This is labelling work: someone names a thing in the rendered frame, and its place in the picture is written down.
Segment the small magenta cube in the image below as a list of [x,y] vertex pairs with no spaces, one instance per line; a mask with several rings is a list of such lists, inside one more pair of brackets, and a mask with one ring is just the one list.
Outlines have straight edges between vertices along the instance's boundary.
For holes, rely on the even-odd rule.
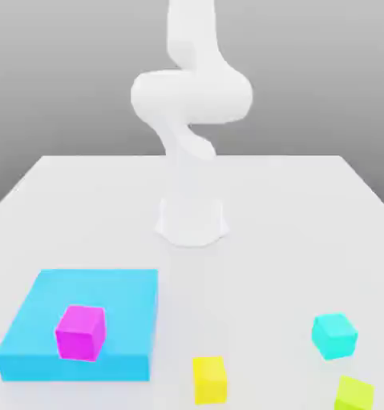
[[106,339],[102,307],[70,305],[55,329],[61,359],[95,362]]

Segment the small yellow cube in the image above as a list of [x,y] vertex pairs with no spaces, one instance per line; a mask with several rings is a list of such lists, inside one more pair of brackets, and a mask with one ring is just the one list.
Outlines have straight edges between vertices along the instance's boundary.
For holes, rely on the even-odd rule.
[[192,361],[195,404],[227,401],[227,376],[222,356],[195,357]]

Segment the small cyan cube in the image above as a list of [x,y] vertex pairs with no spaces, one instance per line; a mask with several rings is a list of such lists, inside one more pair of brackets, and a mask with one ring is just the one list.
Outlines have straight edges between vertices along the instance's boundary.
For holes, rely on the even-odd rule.
[[324,360],[335,360],[354,354],[358,331],[343,313],[316,316],[311,338]]

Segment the small lime green cube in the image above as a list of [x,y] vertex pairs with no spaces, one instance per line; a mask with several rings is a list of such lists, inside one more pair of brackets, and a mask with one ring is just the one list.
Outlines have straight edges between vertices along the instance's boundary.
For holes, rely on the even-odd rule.
[[334,410],[372,410],[374,386],[349,376],[341,376]]

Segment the large blue box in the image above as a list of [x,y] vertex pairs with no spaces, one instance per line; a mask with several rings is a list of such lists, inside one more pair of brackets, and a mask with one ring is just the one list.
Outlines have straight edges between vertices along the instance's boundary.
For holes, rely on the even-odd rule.
[[[55,329],[70,306],[102,308],[106,339],[94,361],[59,355]],[[158,272],[41,271],[0,343],[4,381],[148,381],[158,306]]]

